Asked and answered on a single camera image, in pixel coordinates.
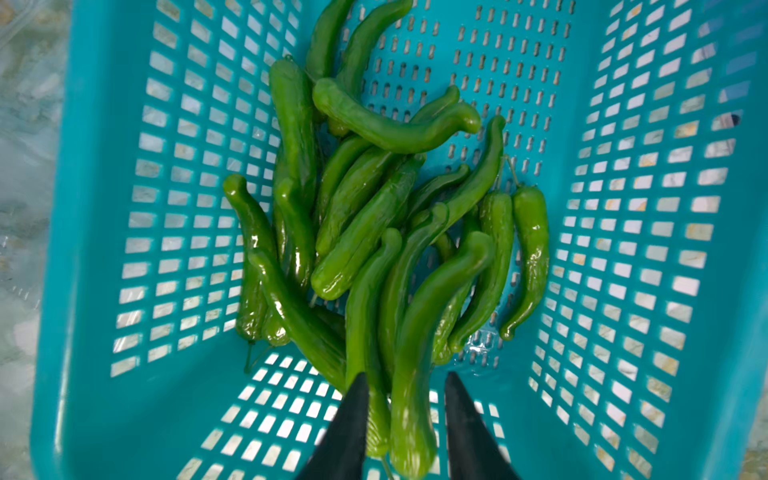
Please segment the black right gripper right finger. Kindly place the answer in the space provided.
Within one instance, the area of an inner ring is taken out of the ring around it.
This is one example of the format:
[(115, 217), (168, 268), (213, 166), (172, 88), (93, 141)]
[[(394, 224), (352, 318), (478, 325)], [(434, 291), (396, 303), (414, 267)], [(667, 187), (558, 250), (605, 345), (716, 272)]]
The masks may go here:
[(519, 480), (456, 372), (448, 373), (444, 395), (450, 478)]

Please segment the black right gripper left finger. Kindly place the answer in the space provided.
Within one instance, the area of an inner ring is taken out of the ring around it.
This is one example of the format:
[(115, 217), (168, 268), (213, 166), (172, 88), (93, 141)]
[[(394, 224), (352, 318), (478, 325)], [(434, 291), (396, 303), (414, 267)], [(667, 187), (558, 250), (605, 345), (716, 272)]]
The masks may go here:
[(368, 414), (367, 375), (359, 373), (321, 442), (296, 478), (360, 480), (366, 459)]

